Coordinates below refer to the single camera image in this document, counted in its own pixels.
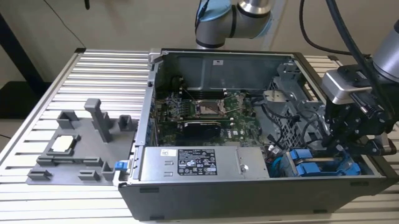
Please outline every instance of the power supply label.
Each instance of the power supply label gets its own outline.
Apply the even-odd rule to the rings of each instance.
[[[179,175],[217,175],[213,149],[179,149]]]

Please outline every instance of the motherboard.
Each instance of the motherboard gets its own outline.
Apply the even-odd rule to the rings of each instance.
[[[264,145],[245,91],[181,89],[156,100],[159,146]]]

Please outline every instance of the blue latch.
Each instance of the blue latch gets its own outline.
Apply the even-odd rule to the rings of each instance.
[[[308,149],[292,149],[290,152],[292,160],[312,158],[312,153]]]
[[[115,170],[127,171],[128,162],[119,161],[115,163]]]
[[[315,162],[299,164],[296,170],[300,176],[319,176],[322,173]]]

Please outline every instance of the white wall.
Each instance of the white wall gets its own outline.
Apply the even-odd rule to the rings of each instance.
[[[87,48],[195,48],[197,0],[48,0]],[[44,79],[52,80],[79,41],[43,0],[0,0],[0,12]],[[227,48],[257,50],[261,39],[229,40]]]
[[[326,55],[327,53],[314,49],[302,37],[298,22],[299,0],[284,1],[284,15],[269,50]],[[148,50],[156,47],[196,46],[193,19],[197,0],[91,0],[92,7],[88,11],[83,0],[48,2],[88,48]],[[339,0],[338,4],[362,51],[372,53],[399,18],[399,0]],[[346,49],[324,0],[307,0],[304,8],[306,29],[314,42],[326,47]],[[43,0],[0,0],[0,12],[43,78],[51,81],[63,69],[73,50],[81,47],[79,41]],[[263,42],[263,38],[232,39],[227,41],[225,48],[268,50],[263,49]],[[13,65],[3,66],[5,57],[0,50],[0,84],[3,80],[21,79]],[[348,57],[339,58],[347,63],[351,62]]]
[[[372,54],[399,19],[399,0],[336,0],[343,20],[363,53]],[[304,1],[304,28],[316,44],[347,50],[324,0]],[[331,55],[311,47],[299,28],[299,0],[287,0],[284,14],[272,41],[272,51],[295,51],[306,55]],[[339,56],[354,63],[351,56]]]

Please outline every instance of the slotted aluminum surface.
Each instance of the slotted aluminum surface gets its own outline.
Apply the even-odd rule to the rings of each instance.
[[[306,58],[320,76],[339,66],[339,62],[324,56]],[[101,99],[101,109],[111,117],[129,114],[137,119],[140,115],[148,75],[147,52],[88,50],[76,54],[68,64],[0,154],[0,158],[5,158],[0,165],[0,221],[139,223],[112,186],[29,186],[24,183],[57,128],[55,118],[61,110],[73,109],[79,117],[88,117],[83,103],[93,97]],[[398,129],[390,137],[399,146]],[[399,172],[399,154],[386,158]],[[180,220],[179,223],[394,224],[399,223],[399,185],[376,196],[355,199],[334,214]]]

